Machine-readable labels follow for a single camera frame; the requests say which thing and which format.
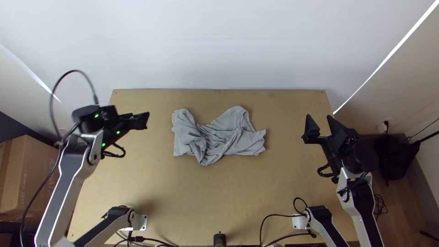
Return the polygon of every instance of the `white power outlet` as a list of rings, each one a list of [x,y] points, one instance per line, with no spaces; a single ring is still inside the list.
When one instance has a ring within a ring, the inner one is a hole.
[[[391,118],[385,118],[383,120],[383,122],[381,122],[380,124],[378,124],[376,126],[376,128],[378,129],[378,133],[380,133],[380,134],[384,134],[387,131],[387,126],[384,124],[385,121],[387,121],[389,123],[389,128],[390,128],[390,124],[391,124],[392,119]]]

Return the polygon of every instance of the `crumpled cloth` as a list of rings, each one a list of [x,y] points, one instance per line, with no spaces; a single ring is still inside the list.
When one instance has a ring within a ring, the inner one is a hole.
[[[174,157],[193,155],[203,166],[217,162],[223,155],[258,155],[265,151],[266,131],[256,131],[246,109],[235,106],[208,125],[195,123],[187,109],[172,114],[175,133]]]

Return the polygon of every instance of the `wooden board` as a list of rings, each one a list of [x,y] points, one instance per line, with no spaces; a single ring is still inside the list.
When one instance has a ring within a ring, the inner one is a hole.
[[[326,164],[319,145],[300,138],[310,113],[328,135],[331,114],[324,91],[317,90],[114,90],[119,114],[150,112],[148,129],[131,131],[118,144],[123,159],[106,158],[81,190],[68,238],[75,240],[97,224],[111,207],[127,205],[147,214],[143,235],[177,245],[212,245],[221,231],[229,245],[259,244],[259,227],[268,214],[292,214],[293,199],[325,205],[346,240],[357,240],[350,217],[336,196],[336,185],[317,175]],[[241,105],[256,130],[267,129],[259,156],[225,156],[202,166],[193,156],[173,157],[171,113],[187,108],[199,124],[209,124],[230,107]],[[298,233],[290,218],[270,218],[264,243]],[[114,235],[108,243],[119,238]],[[281,243],[321,242],[298,236]]]

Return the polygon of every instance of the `cardboard box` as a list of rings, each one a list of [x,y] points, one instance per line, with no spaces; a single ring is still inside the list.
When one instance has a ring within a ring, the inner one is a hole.
[[[0,220],[20,222],[33,195],[55,165],[58,149],[23,135],[0,144]],[[29,209],[27,218],[38,222],[58,181],[49,179]]]

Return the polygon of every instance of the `wooden floor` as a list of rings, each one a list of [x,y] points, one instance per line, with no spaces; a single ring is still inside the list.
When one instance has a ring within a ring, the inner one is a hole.
[[[372,188],[374,193],[382,195],[389,210],[377,221],[386,247],[439,246],[439,242],[419,233],[419,231],[429,232],[429,229],[410,176],[390,181],[387,187],[381,174],[373,172]]]

